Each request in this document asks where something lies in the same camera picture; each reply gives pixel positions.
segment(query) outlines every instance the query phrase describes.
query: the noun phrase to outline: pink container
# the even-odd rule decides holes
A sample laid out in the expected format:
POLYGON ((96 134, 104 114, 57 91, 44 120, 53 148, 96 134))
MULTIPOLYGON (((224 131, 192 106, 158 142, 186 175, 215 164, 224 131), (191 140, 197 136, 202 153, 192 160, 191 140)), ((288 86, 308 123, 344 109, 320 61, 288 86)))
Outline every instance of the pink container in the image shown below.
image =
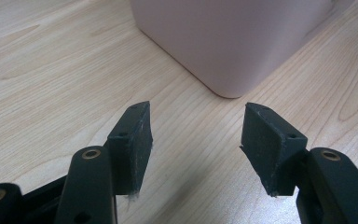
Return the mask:
POLYGON ((215 93, 259 84, 353 0, 131 0, 138 27, 215 93))

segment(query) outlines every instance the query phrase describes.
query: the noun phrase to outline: light wood surface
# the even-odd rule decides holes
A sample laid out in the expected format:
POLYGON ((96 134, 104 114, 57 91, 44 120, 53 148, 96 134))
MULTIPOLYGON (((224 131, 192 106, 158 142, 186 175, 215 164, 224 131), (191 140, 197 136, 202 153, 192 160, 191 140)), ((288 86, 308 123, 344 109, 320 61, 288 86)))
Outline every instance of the light wood surface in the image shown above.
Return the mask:
POLYGON ((119 223, 299 223, 239 149, 247 102, 267 105, 358 166, 358 1, 261 85, 213 94, 134 23, 128 1, 0 1, 0 182, 26 193, 151 102, 154 148, 119 223))

